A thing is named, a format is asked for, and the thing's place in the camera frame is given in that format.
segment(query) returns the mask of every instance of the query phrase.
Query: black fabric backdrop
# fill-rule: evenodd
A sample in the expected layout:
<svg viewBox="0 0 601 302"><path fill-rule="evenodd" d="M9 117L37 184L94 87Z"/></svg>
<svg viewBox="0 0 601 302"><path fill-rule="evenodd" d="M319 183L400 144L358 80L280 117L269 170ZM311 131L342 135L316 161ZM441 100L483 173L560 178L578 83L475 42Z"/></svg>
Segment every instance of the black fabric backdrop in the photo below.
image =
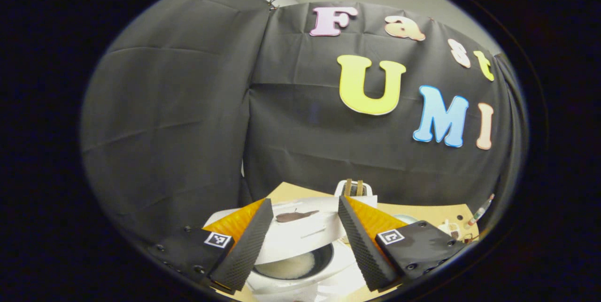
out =
<svg viewBox="0 0 601 302"><path fill-rule="evenodd" d="M318 6L352 6L359 15L337 37L312 37ZM413 19L426 39L388 35L388 15ZM455 61L447 39L464 45L470 69ZM490 60L493 82L474 50ZM406 66L395 110L369 116L342 103L342 54L372 61L365 94L374 98L384 92L379 62ZM447 108L455 96L469 101L462 147L413 139L421 85L438 88ZM475 145L479 102L494 109L490 150ZM509 63L436 19L352 2L270 11L266 0L160 0L99 62L82 110L81 148L109 218L157 242L283 181L333 193L338 181L361 178L380 202L467 203L472 211L495 192L503 207L514 180L504 174L526 148L525 120Z"/></svg>

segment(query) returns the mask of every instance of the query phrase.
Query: yellow letter u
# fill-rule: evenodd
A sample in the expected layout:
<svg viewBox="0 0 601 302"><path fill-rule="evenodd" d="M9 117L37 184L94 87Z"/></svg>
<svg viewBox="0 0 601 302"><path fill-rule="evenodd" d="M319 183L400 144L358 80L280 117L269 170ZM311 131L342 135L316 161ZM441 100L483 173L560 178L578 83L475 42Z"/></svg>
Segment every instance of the yellow letter u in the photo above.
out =
<svg viewBox="0 0 601 302"><path fill-rule="evenodd" d="M392 112L399 104L401 91L401 75L407 69L398 62L380 62L386 71L384 95L380 99L372 99L365 95L365 70L371 66L371 60L358 55L341 55L337 58L340 72L340 99L350 109L372 116L381 116Z"/></svg>

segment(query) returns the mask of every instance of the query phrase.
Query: blue letter m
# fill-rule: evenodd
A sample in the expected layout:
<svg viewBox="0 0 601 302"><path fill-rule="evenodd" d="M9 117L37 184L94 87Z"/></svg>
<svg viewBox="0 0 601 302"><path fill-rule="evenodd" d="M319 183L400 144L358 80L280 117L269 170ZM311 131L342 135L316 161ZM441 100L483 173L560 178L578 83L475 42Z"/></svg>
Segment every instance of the blue letter m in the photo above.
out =
<svg viewBox="0 0 601 302"><path fill-rule="evenodd" d="M424 96L424 111L419 129L414 132L414 139L423 142L432 140L431 128L434 124L437 143L448 131L445 144L451 147L461 147L465 112L470 106L468 101L464 97L455 96L447 111L438 88L424 85L419 88L419 92Z"/></svg>

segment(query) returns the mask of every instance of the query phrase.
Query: pen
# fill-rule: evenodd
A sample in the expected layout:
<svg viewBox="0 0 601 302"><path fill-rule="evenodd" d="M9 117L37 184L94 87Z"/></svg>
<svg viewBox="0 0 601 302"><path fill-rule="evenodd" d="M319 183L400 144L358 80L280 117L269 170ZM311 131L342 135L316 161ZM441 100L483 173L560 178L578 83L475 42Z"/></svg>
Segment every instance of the pen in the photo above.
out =
<svg viewBox="0 0 601 302"><path fill-rule="evenodd" d="M485 202L480 208L478 208L478 210L476 211L476 214L474 214L474 217L472 217L472 219L470 219L468 221L468 223L466 224L466 226L465 226L466 229L472 227L472 225L474 225L474 223L476 223L483 216L483 214L486 212L486 210L490 207L490 203L492 203L492 199L494 199L494 194L491 194L489 199L487 200L487 202Z"/></svg>

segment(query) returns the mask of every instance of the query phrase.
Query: letter u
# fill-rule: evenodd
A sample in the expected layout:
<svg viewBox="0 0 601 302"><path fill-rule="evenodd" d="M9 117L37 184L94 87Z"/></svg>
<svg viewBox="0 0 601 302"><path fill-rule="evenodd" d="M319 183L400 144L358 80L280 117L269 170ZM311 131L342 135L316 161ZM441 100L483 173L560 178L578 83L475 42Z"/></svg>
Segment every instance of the letter u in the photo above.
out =
<svg viewBox="0 0 601 302"><path fill-rule="evenodd" d="M340 99L350 109L372 116L387 114L399 104L401 91L401 75L407 69L398 62L380 62L386 71L384 95L380 99L372 99L365 95L365 70L371 66L371 60L358 55L341 55L337 58L340 72Z"/></svg>

